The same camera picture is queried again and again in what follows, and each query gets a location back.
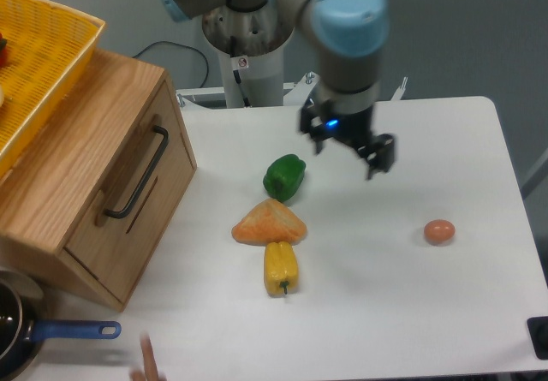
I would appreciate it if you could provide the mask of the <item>person's hand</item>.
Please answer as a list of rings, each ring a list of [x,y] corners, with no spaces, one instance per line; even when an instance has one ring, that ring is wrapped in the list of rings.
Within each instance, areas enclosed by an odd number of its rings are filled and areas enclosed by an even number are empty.
[[[131,381],[166,381],[167,377],[158,370],[152,341],[147,334],[140,336],[142,367],[129,371]]]

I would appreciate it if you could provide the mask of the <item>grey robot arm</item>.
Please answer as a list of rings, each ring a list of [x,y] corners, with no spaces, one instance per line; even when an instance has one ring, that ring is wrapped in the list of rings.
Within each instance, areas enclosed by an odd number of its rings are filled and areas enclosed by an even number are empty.
[[[354,150],[367,172],[396,159],[392,134],[372,131],[380,61],[389,34],[388,0],[162,0],[175,21],[199,18],[222,58],[225,85],[239,105],[267,94],[253,64],[279,54],[299,32],[315,49],[319,81],[301,107],[300,130],[321,150],[333,139]]]

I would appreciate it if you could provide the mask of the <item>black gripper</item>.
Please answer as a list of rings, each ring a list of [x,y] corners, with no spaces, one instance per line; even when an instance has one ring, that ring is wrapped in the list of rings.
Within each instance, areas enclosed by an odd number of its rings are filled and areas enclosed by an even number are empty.
[[[334,139],[358,152],[366,162],[366,180],[377,173],[388,173],[396,161],[396,137],[372,137],[372,112],[377,86],[362,92],[343,93],[327,85],[317,85],[300,108],[299,131],[307,135],[319,155],[324,141]]]

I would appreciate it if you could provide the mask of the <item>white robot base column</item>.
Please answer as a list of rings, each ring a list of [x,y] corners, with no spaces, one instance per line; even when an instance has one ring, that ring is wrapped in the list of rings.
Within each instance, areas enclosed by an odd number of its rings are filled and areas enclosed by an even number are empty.
[[[214,9],[202,16],[202,32],[217,53],[227,107],[283,103],[283,51],[293,30],[273,6],[253,12]]]

